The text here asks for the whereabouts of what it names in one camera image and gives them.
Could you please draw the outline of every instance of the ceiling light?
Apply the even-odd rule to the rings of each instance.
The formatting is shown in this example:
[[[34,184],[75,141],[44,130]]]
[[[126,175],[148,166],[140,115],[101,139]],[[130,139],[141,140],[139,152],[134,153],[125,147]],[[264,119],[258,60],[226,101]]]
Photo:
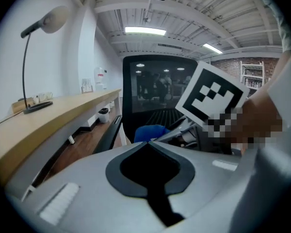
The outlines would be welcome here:
[[[126,33],[152,33],[152,34],[165,35],[166,30],[143,28],[143,27],[125,27],[125,32]]]
[[[215,52],[217,52],[219,54],[223,53],[220,50],[216,49],[215,47],[210,46],[209,44],[204,44],[203,46],[206,47],[206,48],[208,48],[208,49],[210,49],[210,50],[212,50],[212,51],[215,51]]]

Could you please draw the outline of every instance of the small trash can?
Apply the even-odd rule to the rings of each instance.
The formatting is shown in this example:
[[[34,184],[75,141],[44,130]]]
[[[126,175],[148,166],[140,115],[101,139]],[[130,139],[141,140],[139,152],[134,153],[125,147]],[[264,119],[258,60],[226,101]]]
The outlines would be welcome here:
[[[98,118],[101,123],[109,122],[109,110],[107,108],[102,108],[98,112]]]

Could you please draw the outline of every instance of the brick wall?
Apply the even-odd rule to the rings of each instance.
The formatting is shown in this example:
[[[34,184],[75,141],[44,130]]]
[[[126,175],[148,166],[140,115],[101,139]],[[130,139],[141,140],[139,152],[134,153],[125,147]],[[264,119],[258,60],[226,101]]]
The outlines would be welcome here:
[[[259,64],[260,62],[264,61],[265,66],[265,76],[266,81],[268,81],[268,78],[272,77],[274,68],[278,62],[278,59],[276,58],[238,58],[238,59],[227,59],[227,60],[218,60],[213,61],[211,64],[228,74],[232,75],[233,77],[236,77],[237,79],[240,79],[241,75],[241,61],[245,64]],[[247,73],[250,75],[255,76],[261,76],[261,71],[259,70],[250,70],[252,73]]]

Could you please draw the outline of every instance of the chair backrest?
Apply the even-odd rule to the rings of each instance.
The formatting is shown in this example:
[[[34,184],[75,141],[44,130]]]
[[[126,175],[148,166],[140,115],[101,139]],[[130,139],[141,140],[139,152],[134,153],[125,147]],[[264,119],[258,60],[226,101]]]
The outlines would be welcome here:
[[[165,56],[138,55],[123,60],[123,126],[133,142],[137,128],[160,124],[169,127],[182,115],[175,109],[195,60]]]

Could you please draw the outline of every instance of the desk lamp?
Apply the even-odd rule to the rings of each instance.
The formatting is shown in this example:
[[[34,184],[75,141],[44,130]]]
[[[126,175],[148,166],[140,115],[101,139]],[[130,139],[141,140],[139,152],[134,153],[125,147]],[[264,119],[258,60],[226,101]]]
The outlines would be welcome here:
[[[26,100],[26,94],[25,94],[25,60],[26,60],[26,53],[28,48],[29,39],[31,36],[31,33],[36,31],[37,29],[41,28],[45,33],[54,33],[58,31],[66,22],[69,15],[68,8],[65,6],[58,6],[54,9],[52,9],[50,12],[48,12],[42,19],[35,22],[33,25],[26,28],[21,34],[20,37],[25,38],[28,36],[26,48],[25,48],[25,54],[24,54],[24,60],[23,60],[23,94],[24,94],[24,100],[25,100],[25,106],[26,109],[24,110],[24,114],[28,114],[34,111],[38,111],[40,109],[43,109],[45,107],[48,107],[53,104],[52,101],[47,101],[39,104],[35,104],[33,106],[27,105]]]

